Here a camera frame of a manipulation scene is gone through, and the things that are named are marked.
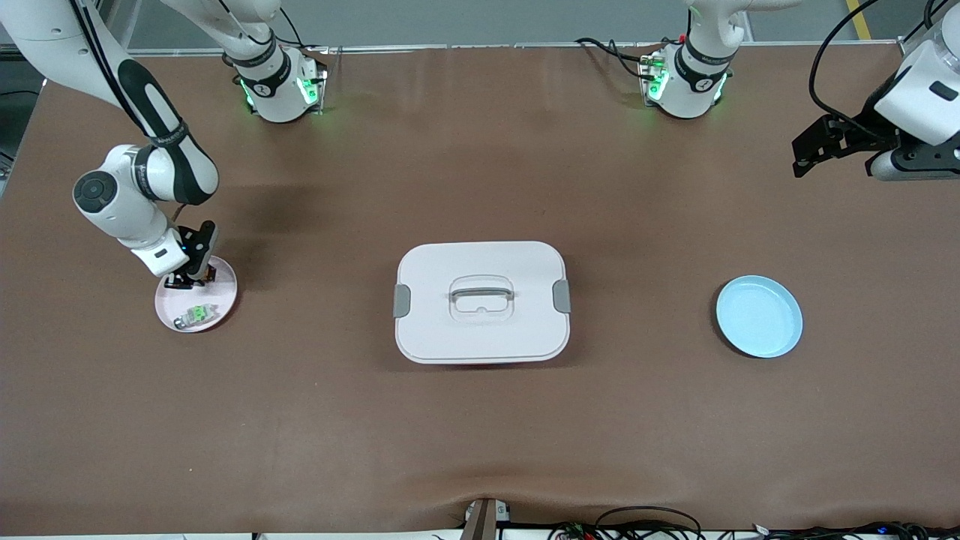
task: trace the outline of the robotic arm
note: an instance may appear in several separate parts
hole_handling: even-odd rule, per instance
[[[212,280],[207,261],[216,226],[176,227],[155,201],[198,205],[217,189],[217,168],[190,134],[153,75],[110,35],[83,0],[3,0],[0,23],[44,76],[127,112],[150,139],[113,148],[77,180],[74,202],[167,285]]]
[[[793,141],[794,176],[857,152],[883,181],[960,179],[960,6],[953,6],[857,116],[832,112]]]
[[[267,24],[279,0],[162,0],[212,37],[240,74],[252,110],[270,122],[289,122],[323,104],[326,66],[277,43]]]
[[[686,40],[652,55],[643,95],[679,118],[696,118],[720,98],[728,68],[745,35],[744,12],[772,12],[803,0],[684,0],[690,10]]]

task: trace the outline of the blue plate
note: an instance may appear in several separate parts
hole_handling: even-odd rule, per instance
[[[804,331],[797,300],[786,287],[762,276],[727,283],[717,298],[717,322],[734,347],[758,358],[789,353]]]

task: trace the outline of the brown table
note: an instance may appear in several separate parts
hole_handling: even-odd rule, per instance
[[[142,139],[48,85],[0,203],[0,533],[444,528],[479,496],[516,520],[656,503],[709,528],[956,525],[960,184],[883,184],[860,158],[794,179],[812,54],[745,48],[694,121],[576,49],[347,56],[325,114],[290,125],[246,114],[216,58],[145,61],[222,173],[180,219],[218,222],[243,293],[199,335],[156,320],[156,281],[70,200]],[[828,56],[824,98],[851,112],[898,62]],[[491,239],[564,255],[569,346],[406,360],[400,258]],[[714,329],[749,273],[804,309],[782,359]]]

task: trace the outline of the round plate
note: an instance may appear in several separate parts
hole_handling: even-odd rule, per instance
[[[165,277],[156,286],[154,297],[156,316],[170,330],[192,333],[213,328],[220,324],[233,308],[233,303],[237,299],[236,274],[233,273],[230,265],[219,257],[211,257],[209,264],[217,269],[217,278],[202,287],[196,286],[185,290],[168,289],[163,286]],[[186,313],[191,307],[203,304],[212,304],[216,316],[202,324],[183,330],[178,330],[174,326],[174,319]]]
[[[762,276],[727,283],[717,298],[717,322],[734,347],[759,358],[787,354],[804,331],[797,300],[786,287]]]

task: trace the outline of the small bottle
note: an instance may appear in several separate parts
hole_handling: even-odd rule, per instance
[[[217,314],[213,311],[213,304],[204,304],[202,306],[193,306],[180,317],[174,319],[174,326],[177,330],[183,330],[192,326],[199,325],[209,321]]]

